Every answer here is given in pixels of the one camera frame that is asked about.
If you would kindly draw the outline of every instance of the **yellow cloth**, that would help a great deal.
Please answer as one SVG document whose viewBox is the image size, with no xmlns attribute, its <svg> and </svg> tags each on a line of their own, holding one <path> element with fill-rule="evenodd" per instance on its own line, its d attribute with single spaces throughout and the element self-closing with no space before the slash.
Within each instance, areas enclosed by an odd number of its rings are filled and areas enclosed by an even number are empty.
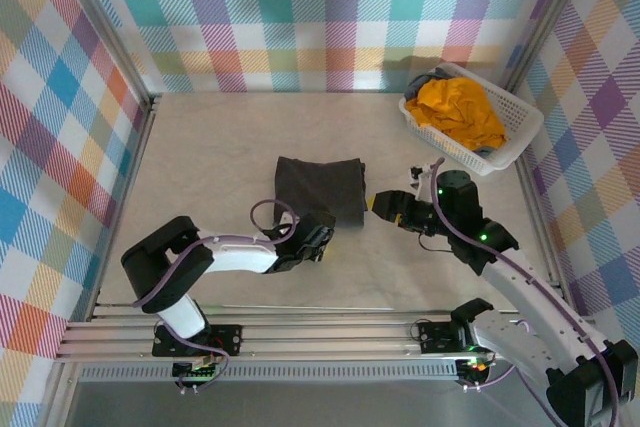
<svg viewBox="0 0 640 427">
<path fill-rule="evenodd" d="M 469 150 L 498 149 L 507 141 L 484 89 L 471 79 L 431 80 L 406 108 L 420 127 L 431 125 Z"/>
</svg>

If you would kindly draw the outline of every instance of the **plaid wallpaper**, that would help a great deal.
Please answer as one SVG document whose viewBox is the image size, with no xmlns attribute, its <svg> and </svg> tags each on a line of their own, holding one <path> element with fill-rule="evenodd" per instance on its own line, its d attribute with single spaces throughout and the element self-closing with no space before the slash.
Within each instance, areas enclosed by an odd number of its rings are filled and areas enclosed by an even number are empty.
<svg viewBox="0 0 640 427">
<path fill-rule="evenodd" d="M 504 71 L 500 74 L 501 85 L 505 85 L 507 83 L 509 76 L 513 73 L 516 65 L 521 60 L 524 47 L 527 45 L 527 42 L 537 29 L 545 8 L 551 1 L 552 0 L 537 0 L 533 9 L 531 9 L 529 18 L 525 22 L 522 32 L 518 38 L 518 42 L 509 56 L 509 60 L 507 61 Z"/>
<path fill-rule="evenodd" d="M 500 73 L 535 0 L 103 3 L 151 91 L 397 92 L 442 59 Z"/>
<path fill-rule="evenodd" d="M 578 307 L 640 348 L 640 0 L 570 0 L 519 94 L 546 117 L 528 152 Z"/>
<path fill-rule="evenodd" d="M 142 110 L 77 0 L 0 0 L 0 426 L 33 425 Z"/>
</svg>

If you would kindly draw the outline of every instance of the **black cable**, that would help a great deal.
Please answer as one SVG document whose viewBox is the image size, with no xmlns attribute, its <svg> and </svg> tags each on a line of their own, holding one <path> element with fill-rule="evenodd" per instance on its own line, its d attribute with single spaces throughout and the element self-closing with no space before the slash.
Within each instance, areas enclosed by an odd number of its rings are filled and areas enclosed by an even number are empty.
<svg viewBox="0 0 640 427">
<path fill-rule="evenodd" d="M 431 321 L 430 321 L 429 319 L 418 319 L 418 320 L 416 320 L 413 324 L 411 324 L 411 327 L 409 327 L 409 337 L 411 337 L 414 341 L 416 341 L 416 342 L 418 342 L 418 343 L 421 343 L 421 342 L 422 342 L 422 340 L 420 340 L 420 339 L 416 338 L 416 337 L 413 335 L 413 328 L 416 326 L 416 324 L 417 324 L 418 322 L 431 322 Z"/>
<path fill-rule="evenodd" d="M 445 249 L 430 249 L 429 247 L 425 247 L 425 245 L 420 240 L 424 234 L 418 234 L 418 244 L 427 252 L 444 252 L 445 254 L 453 254 L 453 250 L 445 250 Z"/>
</svg>

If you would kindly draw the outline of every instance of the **marble surface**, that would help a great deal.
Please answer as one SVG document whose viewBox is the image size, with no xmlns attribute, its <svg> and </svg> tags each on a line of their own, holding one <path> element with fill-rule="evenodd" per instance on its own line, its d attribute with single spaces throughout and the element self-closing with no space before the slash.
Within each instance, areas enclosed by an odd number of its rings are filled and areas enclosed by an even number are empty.
<svg viewBox="0 0 640 427">
<path fill-rule="evenodd" d="M 250 207 L 274 194 L 278 156 L 313 162 L 359 157 L 367 196 L 409 190 L 407 170 L 441 154 L 411 134 L 393 94 L 170 94 L 158 107 L 142 165 L 116 237 L 99 303 L 135 300 L 122 253 L 177 215 L 212 232 L 253 234 Z M 459 168 L 447 159 L 443 170 Z M 540 264 L 515 167 L 474 176 L 485 215 Z M 258 212 L 269 225 L 271 207 Z M 423 241 L 447 248 L 446 240 Z M 321 263 L 291 272 L 205 276 L 190 293 L 201 305 L 451 309 L 475 297 L 508 301 L 453 255 L 422 250 L 417 236 L 372 213 L 362 229 L 339 229 Z"/>
</svg>

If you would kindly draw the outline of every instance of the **white basket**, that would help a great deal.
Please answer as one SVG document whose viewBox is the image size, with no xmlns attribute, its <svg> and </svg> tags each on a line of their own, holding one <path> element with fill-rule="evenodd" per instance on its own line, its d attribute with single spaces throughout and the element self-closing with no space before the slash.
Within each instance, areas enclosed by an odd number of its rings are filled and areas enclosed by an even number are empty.
<svg viewBox="0 0 640 427">
<path fill-rule="evenodd" d="M 440 64 L 438 67 L 454 77 L 467 77 L 482 85 L 493 111 L 504 124 L 508 140 L 487 157 L 480 157 L 438 129 L 420 127 L 405 108 L 403 97 L 400 100 L 400 112 L 405 116 L 409 129 L 480 175 L 509 167 L 540 130 L 544 121 L 542 112 L 462 67 L 451 63 Z"/>
</svg>

